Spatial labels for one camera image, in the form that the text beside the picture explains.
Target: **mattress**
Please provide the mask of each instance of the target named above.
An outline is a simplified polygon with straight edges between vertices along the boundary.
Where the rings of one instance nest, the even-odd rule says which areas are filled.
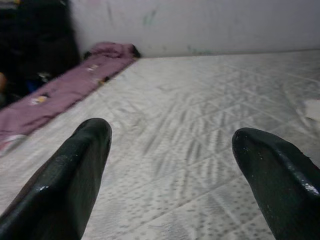
[[[84,240],[274,239],[231,150],[235,130],[274,133],[320,166],[320,51],[144,58],[0,159],[0,212],[93,117],[112,146]]]

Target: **purple blanket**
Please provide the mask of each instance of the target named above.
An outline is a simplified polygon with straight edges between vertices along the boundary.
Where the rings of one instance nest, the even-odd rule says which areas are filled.
[[[132,44],[98,43],[78,67],[0,111],[0,156],[135,60]]]

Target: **white wall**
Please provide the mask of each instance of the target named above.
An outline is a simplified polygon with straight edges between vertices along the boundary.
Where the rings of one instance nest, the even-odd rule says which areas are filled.
[[[148,57],[320,48],[320,0],[71,0],[78,45]]]

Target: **folded blanket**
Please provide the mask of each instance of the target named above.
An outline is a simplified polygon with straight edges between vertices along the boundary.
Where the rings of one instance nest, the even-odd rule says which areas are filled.
[[[78,67],[0,111],[0,157],[135,60],[132,44],[98,43]]]

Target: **mattress pattern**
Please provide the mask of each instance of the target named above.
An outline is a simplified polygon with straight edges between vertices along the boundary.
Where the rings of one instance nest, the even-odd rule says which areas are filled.
[[[231,151],[241,127],[279,135],[320,166],[303,102],[320,51],[141,59],[0,161],[0,211],[82,121],[112,126],[84,240],[273,240]]]

